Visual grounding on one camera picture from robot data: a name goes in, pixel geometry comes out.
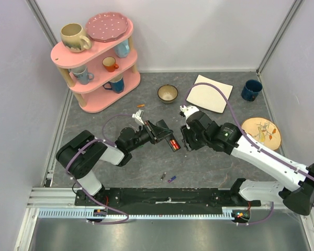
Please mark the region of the black remote control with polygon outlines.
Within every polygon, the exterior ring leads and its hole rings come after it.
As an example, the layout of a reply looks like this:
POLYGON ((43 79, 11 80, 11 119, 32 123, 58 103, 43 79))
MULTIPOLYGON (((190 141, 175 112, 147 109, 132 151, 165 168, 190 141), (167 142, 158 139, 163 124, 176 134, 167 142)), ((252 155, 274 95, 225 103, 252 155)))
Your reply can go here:
POLYGON ((164 137, 166 142, 168 143, 169 147, 172 149, 173 152, 178 151, 181 147, 176 140, 175 136, 173 135, 173 131, 168 127, 166 122, 162 119, 156 123, 156 125, 164 130, 166 136, 164 137))

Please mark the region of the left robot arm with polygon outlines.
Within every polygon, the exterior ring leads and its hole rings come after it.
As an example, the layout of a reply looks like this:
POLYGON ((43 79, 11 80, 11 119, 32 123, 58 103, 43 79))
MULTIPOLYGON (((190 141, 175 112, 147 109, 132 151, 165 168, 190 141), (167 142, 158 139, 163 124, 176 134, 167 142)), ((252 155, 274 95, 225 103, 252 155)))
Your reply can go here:
POLYGON ((132 151, 148 142, 157 144, 172 134, 173 130, 168 128, 164 120, 157 124, 147 120, 137 131, 126 127, 121 130, 115 143, 97 139, 84 130, 58 150, 56 160, 82 187, 86 200, 98 206, 104 201, 104 186, 93 173, 98 161, 124 166, 132 159, 132 151))

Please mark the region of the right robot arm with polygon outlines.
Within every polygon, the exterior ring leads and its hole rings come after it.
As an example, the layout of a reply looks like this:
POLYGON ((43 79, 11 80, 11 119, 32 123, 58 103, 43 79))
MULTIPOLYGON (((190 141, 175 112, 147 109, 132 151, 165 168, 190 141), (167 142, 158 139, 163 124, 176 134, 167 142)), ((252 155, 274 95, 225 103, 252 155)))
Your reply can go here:
POLYGON ((188 151, 204 146, 216 152, 242 159, 272 176, 275 180, 238 179, 229 192, 235 206, 246 201, 270 201, 283 204, 300 215, 314 208, 314 163, 304 165, 270 150, 232 123, 218 125, 195 106, 181 106, 185 125, 181 127, 183 143, 188 151))

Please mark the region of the beige brown ceramic bowl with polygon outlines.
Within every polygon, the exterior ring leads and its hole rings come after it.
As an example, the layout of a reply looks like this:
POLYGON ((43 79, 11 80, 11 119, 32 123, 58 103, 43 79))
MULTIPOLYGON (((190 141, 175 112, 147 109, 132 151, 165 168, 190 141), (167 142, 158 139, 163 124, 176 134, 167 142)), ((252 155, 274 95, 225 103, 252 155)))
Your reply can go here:
POLYGON ((161 102, 170 104, 178 97, 178 89, 173 85, 163 85, 158 89, 157 94, 161 102))

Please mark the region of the white square plate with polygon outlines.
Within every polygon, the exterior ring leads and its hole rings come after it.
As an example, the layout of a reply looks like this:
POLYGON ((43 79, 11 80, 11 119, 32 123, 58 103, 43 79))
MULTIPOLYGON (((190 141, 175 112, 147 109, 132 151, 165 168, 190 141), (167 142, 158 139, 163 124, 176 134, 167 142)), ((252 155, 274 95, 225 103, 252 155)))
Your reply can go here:
MULTIPOLYGON (((198 75, 194 84, 208 83, 219 88, 227 99, 229 99, 233 86, 214 81, 202 75, 198 75)), ((187 95, 186 101, 194 106, 206 110, 223 113, 227 105, 221 94, 213 87, 207 85, 198 85, 191 89, 187 95)))

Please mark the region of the dark blue faceted mug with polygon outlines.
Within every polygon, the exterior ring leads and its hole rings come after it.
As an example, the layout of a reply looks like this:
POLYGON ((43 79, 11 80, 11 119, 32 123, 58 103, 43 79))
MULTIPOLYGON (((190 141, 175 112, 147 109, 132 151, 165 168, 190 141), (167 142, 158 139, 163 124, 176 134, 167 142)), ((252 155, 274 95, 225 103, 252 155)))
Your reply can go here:
POLYGON ((118 76, 114 77, 113 79, 105 83, 103 85, 103 88, 105 90, 112 90, 115 93, 122 93, 125 88, 123 75, 119 74, 118 76))

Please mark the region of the round wooden bird coaster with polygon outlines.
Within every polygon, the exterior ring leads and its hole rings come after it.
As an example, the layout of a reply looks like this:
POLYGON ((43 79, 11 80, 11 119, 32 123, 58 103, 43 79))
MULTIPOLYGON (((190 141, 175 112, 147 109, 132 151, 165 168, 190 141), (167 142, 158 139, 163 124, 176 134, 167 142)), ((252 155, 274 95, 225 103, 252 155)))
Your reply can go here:
POLYGON ((246 119, 241 128, 259 143, 275 151, 281 146, 282 138, 278 127, 268 119, 254 117, 246 119))

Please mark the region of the navy blue cup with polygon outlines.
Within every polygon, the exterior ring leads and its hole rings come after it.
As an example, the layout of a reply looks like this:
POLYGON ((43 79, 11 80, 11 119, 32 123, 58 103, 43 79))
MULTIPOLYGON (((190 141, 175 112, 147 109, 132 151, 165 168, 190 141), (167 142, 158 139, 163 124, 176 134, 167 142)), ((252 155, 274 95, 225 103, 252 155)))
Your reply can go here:
POLYGON ((259 93, 262 91, 262 84, 261 82, 250 79, 246 81, 243 90, 241 92, 241 97, 246 101, 254 101, 259 93))

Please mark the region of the pink three-tier shelf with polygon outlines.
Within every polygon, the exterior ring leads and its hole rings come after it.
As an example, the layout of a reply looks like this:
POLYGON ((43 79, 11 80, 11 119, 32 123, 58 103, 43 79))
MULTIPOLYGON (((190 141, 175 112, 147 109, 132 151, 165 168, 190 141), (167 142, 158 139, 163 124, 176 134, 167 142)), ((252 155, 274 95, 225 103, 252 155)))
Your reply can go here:
POLYGON ((133 23, 128 20, 126 32, 116 41, 108 43, 95 41, 91 49, 80 53, 69 51, 62 42, 53 47, 51 59, 84 111, 89 113, 100 112, 140 84, 141 77, 136 68, 138 55, 133 46, 132 33, 133 23), (119 58, 116 56, 113 47, 126 39, 128 39, 130 46, 129 55, 125 58, 119 58), (102 65, 103 59, 109 56, 114 57, 117 65, 119 65, 119 68, 114 72, 108 72, 102 65), (79 83, 74 75, 69 72, 70 69, 81 65, 86 65, 87 69, 94 74, 94 79, 86 85, 79 83), (103 85, 118 75, 123 76, 124 91, 117 94, 112 90, 106 90, 103 85))

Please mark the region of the orange mug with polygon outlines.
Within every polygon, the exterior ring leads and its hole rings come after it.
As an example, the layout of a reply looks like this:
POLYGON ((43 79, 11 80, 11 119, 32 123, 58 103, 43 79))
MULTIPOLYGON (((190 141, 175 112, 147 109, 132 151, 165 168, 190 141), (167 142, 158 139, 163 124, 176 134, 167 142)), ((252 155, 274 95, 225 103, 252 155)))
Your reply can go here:
POLYGON ((102 65, 108 72, 114 72, 115 70, 119 69, 119 65, 116 63, 116 59, 112 56, 104 58, 102 61, 102 65))

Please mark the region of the light blue mug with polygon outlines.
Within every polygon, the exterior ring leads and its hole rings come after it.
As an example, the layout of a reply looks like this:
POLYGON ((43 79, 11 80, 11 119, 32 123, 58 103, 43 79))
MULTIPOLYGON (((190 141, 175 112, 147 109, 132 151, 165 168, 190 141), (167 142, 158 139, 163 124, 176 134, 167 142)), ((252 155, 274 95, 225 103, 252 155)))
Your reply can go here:
POLYGON ((118 56, 119 58, 126 58, 130 52, 128 39, 116 45, 114 47, 114 51, 116 56, 118 56))

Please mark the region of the grey blue mug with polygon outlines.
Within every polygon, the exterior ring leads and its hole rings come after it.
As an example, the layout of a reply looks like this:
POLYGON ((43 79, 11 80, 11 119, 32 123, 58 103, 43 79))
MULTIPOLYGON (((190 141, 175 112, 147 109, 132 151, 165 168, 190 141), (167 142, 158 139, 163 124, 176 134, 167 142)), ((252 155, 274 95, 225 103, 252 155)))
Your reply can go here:
POLYGON ((94 74, 88 71, 86 65, 75 67, 71 69, 71 72, 76 77, 78 82, 81 83, 82 85, 87 85, 94 79, 94 74))

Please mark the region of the pink polka dot plate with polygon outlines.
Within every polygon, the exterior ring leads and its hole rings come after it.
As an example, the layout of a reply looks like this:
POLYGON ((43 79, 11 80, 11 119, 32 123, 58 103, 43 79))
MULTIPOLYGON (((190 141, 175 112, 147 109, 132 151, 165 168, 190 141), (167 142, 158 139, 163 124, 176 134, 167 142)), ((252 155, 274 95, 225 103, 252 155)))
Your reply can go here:
POLYGON ((97 14, 85 25, 87 34, 98 42, 116 41, 125 34, 128 27, 127 17, 117 12, 97 14))

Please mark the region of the beige ceramic mug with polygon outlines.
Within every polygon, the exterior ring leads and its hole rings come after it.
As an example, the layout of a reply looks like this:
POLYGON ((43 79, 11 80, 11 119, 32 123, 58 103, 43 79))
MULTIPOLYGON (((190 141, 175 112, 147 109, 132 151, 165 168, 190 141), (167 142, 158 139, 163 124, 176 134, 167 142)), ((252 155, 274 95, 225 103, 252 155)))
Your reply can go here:
POLYGON ((77 23, 67 24, 60 32, 64 46, 74 53, 80 53, 92 48, 92 42, 85 29, 77 23))

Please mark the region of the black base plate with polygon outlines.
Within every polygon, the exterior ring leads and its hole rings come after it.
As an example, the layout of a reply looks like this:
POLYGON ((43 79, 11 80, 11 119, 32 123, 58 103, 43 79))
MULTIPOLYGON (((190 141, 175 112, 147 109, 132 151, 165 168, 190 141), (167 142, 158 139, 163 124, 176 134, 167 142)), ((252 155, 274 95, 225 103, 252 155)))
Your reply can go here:
POLYGON ((130 215, 222 214, 223 207, 260 207, 218 188, 108 188, 95 197, 130 215))

